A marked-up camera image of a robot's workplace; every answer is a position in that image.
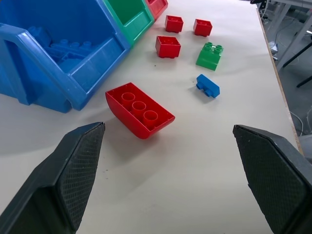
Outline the red plastic storage bin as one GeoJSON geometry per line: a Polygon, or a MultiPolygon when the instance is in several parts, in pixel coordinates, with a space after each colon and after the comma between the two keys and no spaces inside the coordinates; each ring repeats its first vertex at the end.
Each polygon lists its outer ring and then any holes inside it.
{"type": "Polygon", "coordinates": [[[151,11],[155,20],[157,20],[160,15],[168,7],[167,0],[145,0],[149,10],[151,11]]]}

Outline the green plastic storage bin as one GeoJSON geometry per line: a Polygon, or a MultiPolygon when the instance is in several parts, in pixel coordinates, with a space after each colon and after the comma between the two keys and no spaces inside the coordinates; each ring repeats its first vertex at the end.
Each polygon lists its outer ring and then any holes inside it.
{"type": "Polygon", "coordinates": [[[145,0],[102,0],[131,46],[153,25],[145,0]]]}

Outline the red square brick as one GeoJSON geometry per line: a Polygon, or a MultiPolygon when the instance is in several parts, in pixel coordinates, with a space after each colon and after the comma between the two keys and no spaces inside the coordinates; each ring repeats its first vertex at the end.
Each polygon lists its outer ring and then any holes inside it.
{"type": "Polygon", "coordinates": [[[167,15],[165,20],[165,31],[180,33],[183,28],[183,23],[181,17],[167,15]]]}
{"type": "Polygon", "coordinates": [[[156,53],[160,58],[177,58],[180,53],[181,45],[176,37],[157,36],[156,53]]]}
{"type": "Polygon", "coordinates": [[[212,31],[212,23],[207,20],[195,19],[193,30],[197,36],[207,37],[212,31]]]}

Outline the small blue flat brick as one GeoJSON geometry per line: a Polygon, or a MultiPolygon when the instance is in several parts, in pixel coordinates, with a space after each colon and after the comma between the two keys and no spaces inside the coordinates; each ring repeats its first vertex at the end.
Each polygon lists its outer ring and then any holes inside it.
{"type": "Polygon", "coordinates": [[[214,82],[212,82],[203,74],[199,75],[196,78],[196,81],[197,81],[196,87],[199,90],[202,90],[206,96],[216,98],[218,95],[220,95],[219,86],[216,85],[214,82]]]}

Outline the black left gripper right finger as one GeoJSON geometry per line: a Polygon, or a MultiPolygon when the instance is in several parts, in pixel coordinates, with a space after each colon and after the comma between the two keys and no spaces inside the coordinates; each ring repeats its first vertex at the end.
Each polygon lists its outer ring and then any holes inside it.
{"type": "Polygon", "coordinates": [[[312,156],[284,137],[235,125],[244,172],[274,234],[312,234],[312,156]]]}

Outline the large curved red brick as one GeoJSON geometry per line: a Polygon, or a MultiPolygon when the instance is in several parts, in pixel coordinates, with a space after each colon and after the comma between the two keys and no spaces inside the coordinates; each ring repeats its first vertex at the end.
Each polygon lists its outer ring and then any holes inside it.
{"type": "Polygon", "coordinates": [[[113,114],[138,138],[148,139],[175,116],[129,82],[105,93],[113,114]]]}

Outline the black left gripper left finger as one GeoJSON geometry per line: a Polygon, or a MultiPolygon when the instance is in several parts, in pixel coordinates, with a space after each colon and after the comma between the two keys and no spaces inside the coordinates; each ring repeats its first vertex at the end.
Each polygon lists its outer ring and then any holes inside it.
{"type": "Polygon", "coordinates": [[[104,122],[68,132],[0,215],[0,234],[76,234],[96,177],[104,122]]]}

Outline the green sloped brick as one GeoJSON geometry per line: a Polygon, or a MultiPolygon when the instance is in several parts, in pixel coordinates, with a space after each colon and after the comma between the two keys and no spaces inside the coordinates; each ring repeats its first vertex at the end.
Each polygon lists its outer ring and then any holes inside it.
{"type": "Polygon", "coordinates": [[[196,65],[215,71],[221,59],[223,50],[224,49],[221,45],[213,45],[211,42],[205,43],[199,53],[196,65]]]}

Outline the blue plastic storage bin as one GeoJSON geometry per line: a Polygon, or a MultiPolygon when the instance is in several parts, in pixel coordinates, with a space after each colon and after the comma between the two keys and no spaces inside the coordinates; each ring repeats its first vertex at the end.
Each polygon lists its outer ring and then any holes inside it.
{"type": "Polygon", "coordinates": [[[101,0],[0,0],[0,94],[81,110],[130,45],[101,0]]]}

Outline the blue bricks in bin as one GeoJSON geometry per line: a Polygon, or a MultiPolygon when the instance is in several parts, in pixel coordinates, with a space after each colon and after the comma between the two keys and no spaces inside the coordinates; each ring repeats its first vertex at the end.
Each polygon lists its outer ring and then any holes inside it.
{"type": "Polygon", "coordinates": [[[92,44],[90,41],[80,43],[61,39],[60,41],[54,42],[48,31],[43,27],[31,26],[28,28],[28,32],[66,73],[70,72],[99,47],[98,45],[92,44]]]}

